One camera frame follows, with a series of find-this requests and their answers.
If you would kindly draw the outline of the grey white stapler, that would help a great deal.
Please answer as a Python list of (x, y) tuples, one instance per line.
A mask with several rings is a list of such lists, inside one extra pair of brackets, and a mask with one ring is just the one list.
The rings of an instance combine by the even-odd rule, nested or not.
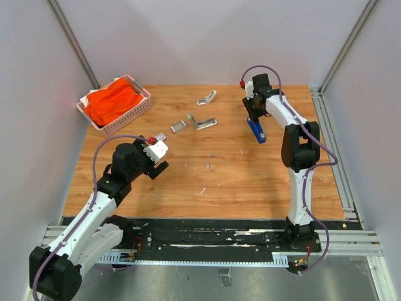
[(192, 126), (196, 130), (206, 129), (208, 127), (212, 127), (217, 124), (217, 120), (215, 118), (211, 118), (211, 119), (207, 119), (207, 120), (203, 120), (203, 121), (196, 121), (196, 119), (194, 118), (194, 116), (192, 114), (188, 114), (187, 118), (189, 119), (189, 122), (192, 124)]

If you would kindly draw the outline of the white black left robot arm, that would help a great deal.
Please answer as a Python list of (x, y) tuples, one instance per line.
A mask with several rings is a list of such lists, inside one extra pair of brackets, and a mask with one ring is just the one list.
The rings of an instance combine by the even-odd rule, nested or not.
[(72, 300), (93, 265), (114, 246), (129, 247), (134, 232), (128, 220), (107, 221), (132, 190), (141, 175), (155, 179), (166, 170), (164, 141), (131, 135), (132, 143), (116, 146), (112, 161), (100, 179), (94, 178), (93, 192), (82, 210), (47, 247), (37, 246), (29, 256), (29, 286), (34, 300), (39, 295), (53, 300)]

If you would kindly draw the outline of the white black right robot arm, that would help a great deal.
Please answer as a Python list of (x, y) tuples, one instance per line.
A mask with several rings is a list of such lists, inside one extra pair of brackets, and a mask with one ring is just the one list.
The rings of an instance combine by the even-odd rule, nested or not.
[(310, 216), (313, 167), (320, 160), (320, 127), (309, 122), (289, 104), (282, 91), (274, 89), (267, 74), (240, 81), (245, 91), (242, 100), (249, 117), (247, 123), (260, 144), (266, 135), (259, 123), (262, 116), (271, 115), (283, 130), (281, 160), (289, 172), (290, 209), (284, 235), (278, 243), (292, 251), (320, 251), (314, 220)]

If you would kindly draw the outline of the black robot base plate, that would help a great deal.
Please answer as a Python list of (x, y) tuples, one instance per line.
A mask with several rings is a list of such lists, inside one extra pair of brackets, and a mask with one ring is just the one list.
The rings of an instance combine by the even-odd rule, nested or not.
[(272, 223), (260, 229), (258, 222), (211, 219), (128, 219), (113, 215), (102, 224), (115, 224), (123, 230), (122, 242), (116, 247), (132, 251), (133, 259), (194, 261), (270, 261), (275, 252), (301, 253), (305, 256), (326, 253), (322, 245), (330, 240), (314, 222), (321, 250), (290, 250), (278, 243), (286, 222), (278, 230)]

